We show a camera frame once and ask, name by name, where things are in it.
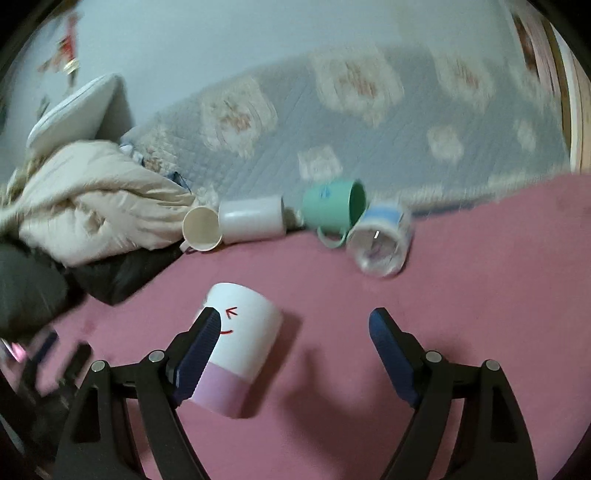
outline white wall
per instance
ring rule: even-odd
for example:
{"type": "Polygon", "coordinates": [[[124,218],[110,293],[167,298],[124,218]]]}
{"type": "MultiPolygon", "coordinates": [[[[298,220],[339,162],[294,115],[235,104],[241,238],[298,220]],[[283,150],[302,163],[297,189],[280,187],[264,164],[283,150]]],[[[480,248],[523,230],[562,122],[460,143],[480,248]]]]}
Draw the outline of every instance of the white wall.
{"type": "MultiPolygon", "coordinates": [[[[121,73],[132,119],[142,122],[206,85],[327,45],[421,43],[514,60],[518,53],[498,1],[82,0],[77,86],[121,73]]],[[[64,74],[37,73],[64,29],[46,25],[22,55],[0,137],[1,162],[22,161],[43,95],[52,106],[64,97],[64,74]]]]}

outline mug handle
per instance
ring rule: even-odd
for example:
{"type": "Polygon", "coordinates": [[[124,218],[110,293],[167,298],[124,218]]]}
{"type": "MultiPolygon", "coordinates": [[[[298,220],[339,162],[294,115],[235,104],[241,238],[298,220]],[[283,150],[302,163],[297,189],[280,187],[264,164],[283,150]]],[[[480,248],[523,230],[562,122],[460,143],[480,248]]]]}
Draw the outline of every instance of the mug handle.
{"type": "Polygon", "coordinates": [[[180,251],[183,253],[186,253],[187,250],[193,250],[191,248],[191,245],[189,245],[189,242],[187,242],[186,240],[181,244],[181,246],[179,248],[180,248],[180,251]]]}
{"type": "Polygon", "coordinates": [[[338,247],[342,247],[343,244],[345,243],[345,240],[347,240],[347,230],[342,229],[340,231],[340,240],[331,240],[330,238],[328,238],[324,232],[322,231],[322,227],[319,226],[318,229],[316,230],[316,234],[318,234],[318,238],[320,239],[320,241],[322,242],[322,244],[325,247],[328,248],[338,248],[338,247]]]}

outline green mug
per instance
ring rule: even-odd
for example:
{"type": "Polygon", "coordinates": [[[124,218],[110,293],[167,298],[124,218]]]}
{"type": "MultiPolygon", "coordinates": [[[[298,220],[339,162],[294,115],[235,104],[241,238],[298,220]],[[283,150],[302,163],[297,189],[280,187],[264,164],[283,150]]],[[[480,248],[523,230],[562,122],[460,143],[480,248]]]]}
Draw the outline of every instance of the green mug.
{"type": "Polygon", "coordinates": [[[345,243],[347,233],[366,208],[365,189],[359,181],[337,180],[308,189],[304,194],[302,216],[307,228],[315,229],[329,248],[345,243]],[[340,235],[337,241],[327,234],[340,235]]]}

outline white pillow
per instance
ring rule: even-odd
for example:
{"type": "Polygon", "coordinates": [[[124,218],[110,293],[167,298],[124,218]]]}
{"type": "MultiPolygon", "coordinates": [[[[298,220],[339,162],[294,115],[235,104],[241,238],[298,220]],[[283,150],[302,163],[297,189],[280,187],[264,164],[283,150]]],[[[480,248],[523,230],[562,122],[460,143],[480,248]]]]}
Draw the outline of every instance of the white pillow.
{"type": "Polygon", "coordinates": [[[98,77],[43,115],[27,139],[29,156],[49,155],[76,140],[93,140],[119,82],[114,73],[98,77]]]}

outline mug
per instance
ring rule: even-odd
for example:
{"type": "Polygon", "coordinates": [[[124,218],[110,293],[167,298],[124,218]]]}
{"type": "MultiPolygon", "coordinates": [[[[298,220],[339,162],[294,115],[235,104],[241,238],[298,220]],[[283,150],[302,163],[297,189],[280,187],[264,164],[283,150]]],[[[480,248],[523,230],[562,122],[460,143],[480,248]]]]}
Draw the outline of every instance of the mug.
{"type": "Polygon", "coordinates": [[[398,202],[372,202],[347,236],[347,253],[364,273],[400,272],[413,238],[413,216],[398,202]]]}
{"type": "Polygon", "coordinates": [[[366,207],[365,190],[359,181],[338,180],[308,189],[302,214],[306,227],[315,229],[320,241],[329,248],[345,243],[347,233],[366,207]],[[326,234],[340,235],[337,241],[326,234]]]}
{"type": "Polygon", "coordinates": [[[283,198],[280,195],[220,204],[219,224],[225,244],[285,236],[283,198]]]}
{"type": "Polygon", "coordinates": [[[275,343],[283,316],[263,295],[235,283],[214,285],[203,307],[219,312],[222,332],[191,400],[237,418],[275,343]]]}
{"type": "Polygon", "coordinates": [[[187,212],[183,219],[184,242],[180,249],[189,248],[199,252],[209,252],[222,241],[217,212],[210,207],[198,206],[187,212]]]}

